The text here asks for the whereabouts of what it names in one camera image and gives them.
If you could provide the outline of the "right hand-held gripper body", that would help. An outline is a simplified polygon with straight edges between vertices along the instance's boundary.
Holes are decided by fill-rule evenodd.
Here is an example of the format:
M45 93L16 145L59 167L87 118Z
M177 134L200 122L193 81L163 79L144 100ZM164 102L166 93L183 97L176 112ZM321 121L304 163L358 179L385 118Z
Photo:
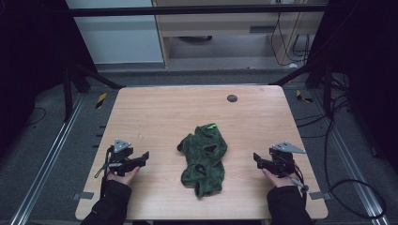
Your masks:
M290 142L281 142L273 144L269 148L269 154L272 157L274 164L273 174L279 177L286 177L294 173L296 170L296 162L293 154L305 154L306 151L301 149Z

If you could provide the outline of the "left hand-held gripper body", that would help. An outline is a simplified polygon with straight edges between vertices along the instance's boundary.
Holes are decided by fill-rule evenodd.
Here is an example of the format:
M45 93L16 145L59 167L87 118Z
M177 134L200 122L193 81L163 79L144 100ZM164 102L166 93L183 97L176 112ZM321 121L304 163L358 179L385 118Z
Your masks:
M116 139L110 147L110 156L107 162L109 169L116 172L118 176L124 176L125 173L131 172L135 168L130 159L132 153L133 148L130 142Z

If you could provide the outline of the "dark green garment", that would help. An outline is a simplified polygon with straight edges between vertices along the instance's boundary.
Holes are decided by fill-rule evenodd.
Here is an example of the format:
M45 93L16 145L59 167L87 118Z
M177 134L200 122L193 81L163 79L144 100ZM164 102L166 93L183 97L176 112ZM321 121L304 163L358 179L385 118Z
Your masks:
M197 127L176 149L187 162L180 182L186 188L193 188L197 199L222 190L225 176L222 158L228 145L215 123Z

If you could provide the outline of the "person's left hand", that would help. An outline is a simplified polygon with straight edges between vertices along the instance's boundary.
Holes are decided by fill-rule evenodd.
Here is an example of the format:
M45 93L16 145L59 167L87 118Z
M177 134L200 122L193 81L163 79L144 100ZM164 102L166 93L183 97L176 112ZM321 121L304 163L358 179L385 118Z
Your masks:
M135 177L135 175L140 171L139 167L134 168L130 172L126 172L124 176L119 176L115 174L114 172L109 172L107 175L107 180L114 180L120 184L123 184L125 186L130 186L132 184L132 181Z

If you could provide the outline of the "person's right hand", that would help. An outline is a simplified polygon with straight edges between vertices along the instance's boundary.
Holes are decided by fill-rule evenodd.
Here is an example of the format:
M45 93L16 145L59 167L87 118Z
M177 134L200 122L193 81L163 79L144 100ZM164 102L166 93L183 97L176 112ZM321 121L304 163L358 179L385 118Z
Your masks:
M295 183L292 181L293 178L296 178L296 176L292 173L289 174L286 177L279 178L278 176L274 175L267 169L263 169L262 173L265 175L265 177L276 187L276 188L282 188L282 187L289 187L289 186L294 186Z

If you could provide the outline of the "black and yellow floor tape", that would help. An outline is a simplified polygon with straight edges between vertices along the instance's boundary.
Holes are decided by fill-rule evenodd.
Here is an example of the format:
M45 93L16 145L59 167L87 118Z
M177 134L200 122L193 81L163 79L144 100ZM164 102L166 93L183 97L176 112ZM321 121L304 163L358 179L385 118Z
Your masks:
M312 103L313 102L311 94L310 94L310 92L308 90L297 90L296 91L296 98L298 100L302 100L302 101L307 102L307 103Z
M101 108L101 106L102 106L102 104L103 104L103 102L104 102L104 99L106 98L106 93L101 93L100 95L99 95L99 98L98 98L98 101L97 101L97 103L96 103L96 109L99 109L99 108Z

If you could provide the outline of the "black metal stand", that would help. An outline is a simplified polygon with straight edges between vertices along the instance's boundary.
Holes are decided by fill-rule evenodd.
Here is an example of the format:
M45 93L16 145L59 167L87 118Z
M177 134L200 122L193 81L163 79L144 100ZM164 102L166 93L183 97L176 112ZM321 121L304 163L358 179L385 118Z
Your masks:
M74 84L79 93L87 93L90 90L90 85L86 77L93 78L94 80L105 84L112 89L124 88L124 85L112 82L103 76L99 75L97 71L89 69L79 64L68 63L63 70L63 90L65 100L65 117L64 121L67 122L73 112L73 100L71 93L71 86Z
M305 85L308 88L316 88L320 83L323 83L323 109L327 117L332 118L332 64L329 63L327 60L309 60L306 65L294 70L293 72L276 82L271 82L270 85L283 86L304 73L309 74L309 77L305 82Z

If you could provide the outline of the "white cabinet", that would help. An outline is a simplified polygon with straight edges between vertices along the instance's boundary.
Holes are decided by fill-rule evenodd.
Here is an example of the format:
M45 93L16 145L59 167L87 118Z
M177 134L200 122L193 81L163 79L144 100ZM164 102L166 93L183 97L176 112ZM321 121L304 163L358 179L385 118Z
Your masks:
M70 9L145 8L151 0L66 0ZM155 17L75 17L96 65L162 63Z

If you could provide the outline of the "black curtain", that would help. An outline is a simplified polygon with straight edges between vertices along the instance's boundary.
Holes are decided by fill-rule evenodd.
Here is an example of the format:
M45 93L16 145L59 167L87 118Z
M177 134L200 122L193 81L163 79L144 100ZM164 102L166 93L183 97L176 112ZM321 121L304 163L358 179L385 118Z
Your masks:
M67 0L0 0L0 158L25 126L38 94L63 82L65 64L96 69Z
M348 77L362 124L398 173L398 0L329 0L310 58Z

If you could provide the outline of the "light wooden desk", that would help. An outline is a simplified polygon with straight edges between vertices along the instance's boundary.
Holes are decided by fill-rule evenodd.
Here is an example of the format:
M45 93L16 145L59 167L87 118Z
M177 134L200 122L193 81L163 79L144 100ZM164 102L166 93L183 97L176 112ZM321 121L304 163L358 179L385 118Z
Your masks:
M329 0L151 0L155 7L326 4ZM273 12L159 15L163 39L229 35L266 35L277 62L293 59L296 37L314 35L323 12Z

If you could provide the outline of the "grey table bracket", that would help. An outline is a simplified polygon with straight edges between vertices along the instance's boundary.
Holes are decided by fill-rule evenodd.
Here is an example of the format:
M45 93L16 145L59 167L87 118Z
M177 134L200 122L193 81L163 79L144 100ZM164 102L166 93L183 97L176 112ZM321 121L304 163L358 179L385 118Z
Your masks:
M72 199L74 201L79 201L80 199L91 200L94 196L93 192L76 192L73 194Z
M323 193L321 191L311 192L310 193L310 197L311 197L312 200L320 200L320 199L322 199L322 200L327 201L327 200L331 199L329 193Z

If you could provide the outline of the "aluminium floor rail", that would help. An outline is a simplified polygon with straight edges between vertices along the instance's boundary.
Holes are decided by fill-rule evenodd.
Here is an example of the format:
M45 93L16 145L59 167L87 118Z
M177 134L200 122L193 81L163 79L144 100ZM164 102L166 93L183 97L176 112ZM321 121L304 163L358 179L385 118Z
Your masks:
M54 142L41 164L38 173L33 180L32 185L25 194L22 203L13 215L9 225L25 225L26 221L38 201L38 198L44 189L50 173L53 170L54 164L58 159L61 150L75 124L75 121L83 107L85 94L78 94L76 102L72 105L72 112L70 118L63 123L62 127L57 133Z
M375 187L372 187L365 178L363 172L360 170L358 164L349 153L347 145L345 144L343 137L335 126L334 113L337 109L336 106L331 104L328 110L323 108L323 101L321 95L315 91L311 91L314 99L314 103L321 113L325 115L323 120L327 125L327 131L325 134L324 141L324 174L326 183L328 186L328 194L330 197L340 204L347 212L355 215L359 218L370 220L373 225L390 225L390 222L386 216L387 203L381 194ZM328 151L329 143L332 143L334 150L339 155L344 169L347 172L348 177L337 182L332 183L329 179L329 167L328 167ZM343 201L342 197L339 197L335 190L341 188L343 185L351 185L355 189L360 202L364 208L364 213L354 210L348 205L347 202Z

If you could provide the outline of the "black horizontal frame bar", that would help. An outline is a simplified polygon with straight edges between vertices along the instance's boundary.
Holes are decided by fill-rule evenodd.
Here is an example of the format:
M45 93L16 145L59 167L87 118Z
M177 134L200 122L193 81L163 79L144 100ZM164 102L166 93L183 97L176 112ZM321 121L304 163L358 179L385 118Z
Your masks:
M76 9L66 10L65 13L73 17L190 15L190 14L229 14L229 13L319 12L327 10L328 7L329 7L328 4L138 7L138 8L116 7L116 8L76 8Z

